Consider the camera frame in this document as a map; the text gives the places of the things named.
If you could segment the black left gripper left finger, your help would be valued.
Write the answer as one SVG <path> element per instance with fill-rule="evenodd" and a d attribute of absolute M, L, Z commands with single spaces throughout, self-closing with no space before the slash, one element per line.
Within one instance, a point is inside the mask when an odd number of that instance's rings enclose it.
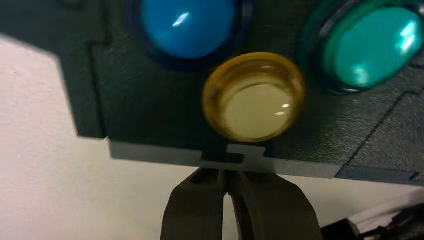
<path fill-rule="evenodd" d="M 162 240 L 221 240 L 227 181 L 223 170 L 199 168 L 176 186 L 165 208 Z"/>

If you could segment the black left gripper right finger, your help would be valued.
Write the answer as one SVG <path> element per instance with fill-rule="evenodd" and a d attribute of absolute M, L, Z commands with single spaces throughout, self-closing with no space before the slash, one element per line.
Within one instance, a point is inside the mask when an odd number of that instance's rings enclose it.
<path fill-rule="evenodd" d="M 227 171 L 240 240 L 321 240 L 316 212 L 295 184 L 276 174 Z"/>

